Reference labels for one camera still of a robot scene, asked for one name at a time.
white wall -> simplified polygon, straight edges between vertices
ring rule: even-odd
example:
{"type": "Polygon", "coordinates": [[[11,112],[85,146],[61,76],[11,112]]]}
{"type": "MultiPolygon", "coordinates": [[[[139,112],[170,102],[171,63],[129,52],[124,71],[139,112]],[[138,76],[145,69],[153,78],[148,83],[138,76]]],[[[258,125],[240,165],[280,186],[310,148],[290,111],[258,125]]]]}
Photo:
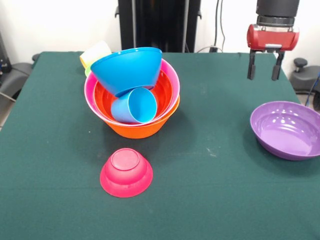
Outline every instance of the white wall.
{"type": "MultiPolygon", "coordinates": [[[[257,0],[223,0],[225,52],[249,52],[247,29],[256,22],[256,4],[257,0]]],[[[117,5],[118,0],[0,0],[0,32],[13,63],[30,62],[33,54],[42,51],[83,51],[99,40],[118,51],[120,25],[119,17],[114,18],[117,5]]],[[[300,39],[285,55],[283,69],[287,75],[294,69],[296,57],[320,65],[319,7],[319,1],[300,0],[295,24],[300,28],[300,39]]],[[[195,50],[214,42],[215,9],[215,0],[201,1],[202,20],[198,19],[195,50]]],[[[217,45],[221,44],[219,33],[217,45]]]]}
{"type": "MultiPolygon", "coordinates": [[[[214,43],[216,0],[202,0],[202,20],[198,20],[196,47],[198,50],[214,43]]],[[[256,23],[257,0],[223,0],[222,24],[226,41],[225,52],[249,52],[247,30],[256,23]]],[[[282,68],[287,76],[295,68],[293,60],[303,57],[310,65],[320,65],[320,1],[300,0],[295,26],[299,27],[299,41],[293,51],[286,52],[282,68]]],[[[217,45],[221,46],[222,35],[218,36],[217,45]]]]}

red bowl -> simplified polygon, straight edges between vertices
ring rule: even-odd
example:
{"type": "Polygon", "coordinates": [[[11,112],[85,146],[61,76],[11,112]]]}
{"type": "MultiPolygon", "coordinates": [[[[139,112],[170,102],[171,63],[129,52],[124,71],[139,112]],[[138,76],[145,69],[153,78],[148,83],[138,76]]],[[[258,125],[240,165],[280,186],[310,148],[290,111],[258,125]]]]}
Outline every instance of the red bowl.
{"type": "Polygon", "coordinates": [[[100,173],[100,184],[112,196],[130,198],[144,192],[153,175],[150,163],[139,152],[122,148],[106,161],[100,173]]]}
{"type": "MultiPolygon", "coordinates": [[[[167,110],[173,98],[173,88],[171,82],[168,76],[162,70],[160,71],[158,80],[151,92],[153,93],[157,103],[157,112],[155,118],[152,120],[154,122],[161,118],[161,115],[167,110]]],[[[100,113],[110,121],[119,123],[111,114],[111,106],[116,99],[117,98],[107,91],[99,82],[96,83],[94,89],[94,100],[100,113]]],[[[140,126],[143,124],[122,123],[121,125],[140,126]]]]}

bowl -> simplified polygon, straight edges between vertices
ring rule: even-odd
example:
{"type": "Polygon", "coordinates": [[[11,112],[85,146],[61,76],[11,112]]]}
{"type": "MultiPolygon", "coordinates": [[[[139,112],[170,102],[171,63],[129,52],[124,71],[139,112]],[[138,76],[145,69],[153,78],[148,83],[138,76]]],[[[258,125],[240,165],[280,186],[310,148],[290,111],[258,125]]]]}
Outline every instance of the bowl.
{"type": "Polygon", "coordinates": [[[110,128],[112,128],[117,134],[119,134],[122,137],[128,139],[144,139],[157,133],[162,128],[162,126],[167,122],[171,115],[174,114],[174,112],[177,110],[179,103],[180,97],[178,97],[178,100],[176,101],[174,107],[166,115],[164,115],[159,120],[146,125],[119,126],[108,121],[105,121],[105,123],[108,124],[110,128]]]}
{"type": "Polygon", "coordinates": [[[320,156],[320,114],[301,104],[272,101],[257,107],[250,124],[270,153],[292,161],[320,156]]]}
{"type": "Polygon", "coordinates": [[[144,192],[153,179],[150,163],[137,151],[122,148],[114,152],[100,173],[102,188],[112,196],[130,198],[144,192]]]}
{"type": "MultiPolygon", "coordinates": [[[[162,118],[162,116],[166,115],[168,112],[171,111],[171,109],[175,106],[179,94],[180,94],[180,82],[179,82],[179,78],[178,75],[176,73],[176,71],[174,70],[174,68],[164,59],[162,59],[161,62],[161,71],[163,71],[169,78],[169,81],[171,83],[172,86],[172,100],[169,104],[169,106],[167,107],[167,109],[159,114],[159,111],[161,111],[162,107],[161,107],[161,103],[160,101],[157,100],[157,106],[158,106],[158,110],[157,110],[157,114],[155,116],[155,118],[151,121],[151,122],[155,122],[157,120],[159,120],[160,118],[162,118]]],[[[111,124],[114,125],[118,125],[118,126],[128,126],[128,124],[125,123],[121,123],[121,122],[117,122],[115,121],[115,119],[111,116],[111,112],[109,112],[109,115],[104,116],[98,109],[95,100],[94,100],[94,90],[95,90],[95,85],[99,85],[96,84],[98,82],[97,78],[95,77],[95,75],[91,72],[89,74],[89,76],[86,78],[85,83],[84,83],[84,96],[86,99],[87,104],[89,105],[89,107],[91,108],[91,110],[99,117],[101,118],[103,121],[105,122],[109,122],[111,124]]],[[[153,92],[153,94],[155,95],[155,97],[157,98],[157,94],[155,94],[155,89],[152,89],[151,92],[153,92]]],[[[110,94],[110,102],[112,103],[116,98],[110,94]]],[[[142,126],[144,125],[143,123],[138,123],[138,124],[132,124],[131,126],[142,126]]]]}
{"type": "Polygon", "coordinates": [[[91,71],[111,94],[121,97],[132,89],[152,89],[161,68],[162,51],[138,47],[112,53],[91,65],[91,71]]]}
{"type": "MultiPolygon", "coordinates": [[[[116,121],[111,113],[111,108],[117,98],[108,92],[97,80],[95,81],[96,86],[93,91],[94,104],[97,106],[99,112],[103,115],[104,118],[102,120],[107,122],[109,121],[110,123],[120,126],[133,127],[144,125],[143,123],[128,124],[116,121]]],[[[151,92],[153,93],[157,103],[157,112],[155,114],[155,118],[151,121],[155,122],[167,111],[173,97],[173,89],[170,80],[162,71],[160,72],[158,81],[151,92]]]]}

blue cup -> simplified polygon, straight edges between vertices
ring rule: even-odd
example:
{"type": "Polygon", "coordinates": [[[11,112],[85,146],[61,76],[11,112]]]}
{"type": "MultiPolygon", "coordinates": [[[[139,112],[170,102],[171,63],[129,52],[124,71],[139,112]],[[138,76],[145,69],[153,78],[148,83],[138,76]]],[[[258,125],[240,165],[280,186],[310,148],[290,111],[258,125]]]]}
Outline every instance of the blue cup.
{"type": "Polygon", "coordinates": [[[138,87],[112,103],[111,114],[115,120],[126,124],[146,124],[157,113],[157,101],[151,91],[138,87]]]}

orange bowl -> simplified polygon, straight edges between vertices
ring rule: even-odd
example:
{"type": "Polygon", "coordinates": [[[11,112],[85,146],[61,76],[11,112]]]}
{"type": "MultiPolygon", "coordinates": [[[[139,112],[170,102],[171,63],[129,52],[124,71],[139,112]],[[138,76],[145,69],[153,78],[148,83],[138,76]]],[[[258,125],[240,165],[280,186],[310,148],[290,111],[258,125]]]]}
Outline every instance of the orange bowl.
{"type": "MultiPolygon", "coordinates": [[[[155,84],[155,87],[151,90],[153,93],[156,104],[157,104],[157,112],[152,120],[152,122],[155,122],[156,120],[160,119],[160,116],[167,110],[169,107],[172,97],[173,97],[173,88],[171,85],[171,82],[168,78],[168,76],[161,71],[158,80],[155,84]]],[[[98,107],[101,114],[104,115],[105,118],[117,122],[112,114],[111,114],[111,106],[112,103],[117,98],[112,95],[109,91],[107,91],[98,81],[96,83],[95,89],[94,89],[94,100],[96,103],[96,106],[98,107]]],[[[129,126],[133,127],[132,124],[120,124],[122,126],[129,126]]]]}
{"type": "Polygon", "coordinates": [[[112,124],[110,122],[105,122],[112,128],[117,134],[119,134],[122,137],[129,138],[129,139],[144,139],[147,137],[152,136],[156,132],[158,132],[161,127],[166,123],[166,121],[169,119],[169,117],[174,114],[174,112],[177,110],[180,103],[180,96],[178,97],[174,107],[162,118],[159,120],[142,126],[119,126],[112,124]]]}

